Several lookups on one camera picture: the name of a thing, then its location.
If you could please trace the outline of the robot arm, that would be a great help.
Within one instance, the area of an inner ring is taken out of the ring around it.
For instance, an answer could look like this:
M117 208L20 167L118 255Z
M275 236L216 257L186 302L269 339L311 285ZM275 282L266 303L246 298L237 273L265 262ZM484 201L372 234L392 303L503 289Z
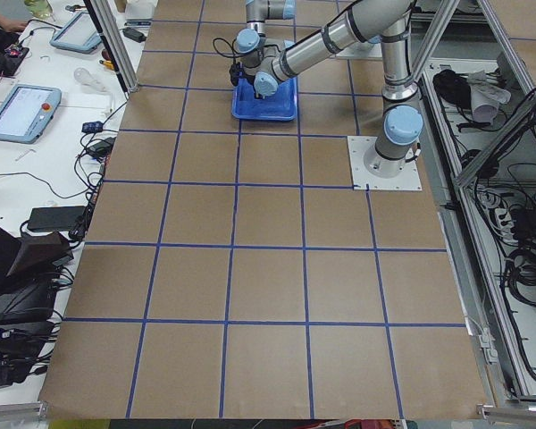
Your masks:
M246 1L246 26L230 43L232 64L229 75L233 87L245 80L256 97L270 97L282 80L272 71L272 60L278 59L291 43L277 38L276 21L295 18L294 1Z
M294 18L293 1L248 1L247 26L234 42L239 73L260 98L271 97L285 82L317 64L338 57L354 46L377 44L380 58L356 60L357 72L381 77L382 124L373 145L364 154L364 167L372 176L393 179L416 157L423 117L410 55L411 1L355 1L319 29L296 42L269 38L268 21Z

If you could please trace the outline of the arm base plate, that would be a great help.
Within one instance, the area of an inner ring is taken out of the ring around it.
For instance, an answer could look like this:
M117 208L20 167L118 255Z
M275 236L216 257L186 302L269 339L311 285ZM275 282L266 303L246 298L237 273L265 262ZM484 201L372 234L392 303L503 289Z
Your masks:
M421 191L423 189L414 155L409 149L398 161L382 158L374 136L347 136L349 164L354 190Z

